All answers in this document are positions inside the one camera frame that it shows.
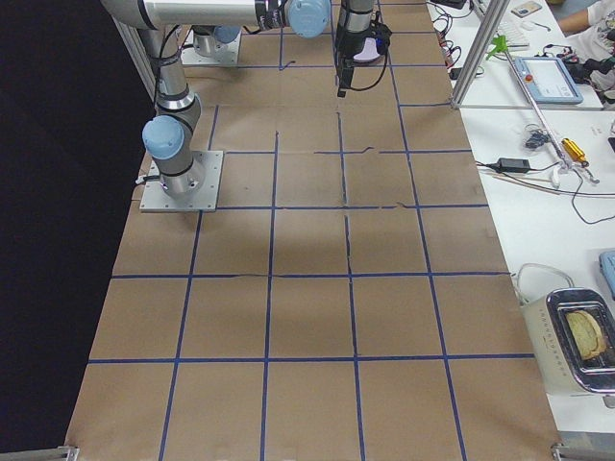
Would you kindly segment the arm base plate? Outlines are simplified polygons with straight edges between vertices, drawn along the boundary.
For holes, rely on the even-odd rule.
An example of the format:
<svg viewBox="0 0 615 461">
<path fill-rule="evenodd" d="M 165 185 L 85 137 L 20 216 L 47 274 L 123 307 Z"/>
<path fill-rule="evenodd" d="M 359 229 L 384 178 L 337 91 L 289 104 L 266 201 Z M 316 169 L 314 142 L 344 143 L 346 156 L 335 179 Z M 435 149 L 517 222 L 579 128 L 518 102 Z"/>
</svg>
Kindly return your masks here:
<svg viewBox="0 0 615 461">
<path fill-rule="evenodd" d="M 232 41 L 215 31 L 197 34 L 191 30 L 182 47 L 182 64 L 184 67 L 236 67 L 240 41 L 240 30 Z"/>
<path fill-rule="evenodd" d="M 177 177 L 164 176 L 150 161 L 140 201 L 143 212 L 214 212 L 217 208 L 224 153 L 192 151 L 191 168 Z"/>
</svg>

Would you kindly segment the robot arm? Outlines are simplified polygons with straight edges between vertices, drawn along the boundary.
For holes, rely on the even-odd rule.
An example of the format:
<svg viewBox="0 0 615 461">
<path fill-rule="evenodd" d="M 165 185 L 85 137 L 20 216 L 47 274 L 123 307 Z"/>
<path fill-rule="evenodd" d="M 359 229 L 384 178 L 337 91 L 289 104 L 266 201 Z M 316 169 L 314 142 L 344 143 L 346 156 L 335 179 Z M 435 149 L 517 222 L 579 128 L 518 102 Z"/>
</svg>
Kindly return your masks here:
<svg viewBox="0 0 615 461">
<path fill-rule="evenodd" d="M 181 60 L 177 30 L 183 25 L 289 27 L 304 38 L 321 34 L 329 24 L 330 1 L 104 1 L 113 19 L 136 29 L 155 77 L 155 117 L 142 138 L 160 174 L 161 191 L 173 198 L 190 195 L 206 178 L 190 150 L 201 102 L 190 89 Z"/>
<path fill-rule="evenodd" d="M 213 57 L 240 35 L 239 26 L 193 25 L 193 48 L 204 57 Z"/>
</svg>

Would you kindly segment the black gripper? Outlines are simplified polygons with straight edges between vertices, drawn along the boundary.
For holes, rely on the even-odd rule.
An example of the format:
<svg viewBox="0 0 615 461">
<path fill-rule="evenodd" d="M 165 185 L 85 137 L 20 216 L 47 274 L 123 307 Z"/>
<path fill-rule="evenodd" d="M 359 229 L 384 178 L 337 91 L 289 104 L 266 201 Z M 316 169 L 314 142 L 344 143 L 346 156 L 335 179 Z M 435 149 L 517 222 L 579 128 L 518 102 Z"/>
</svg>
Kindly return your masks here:
<svg viewBox="0 0 615 461">
<path fill-rule="evenodd" d="M 352 80 L 355 70 L 354 59 L 344 57 L 343 55 L 336 55 L 335 70 L 338 82 L 337 97 L 344 98 L 346 92 L 352 89 Z"/>
</svg>

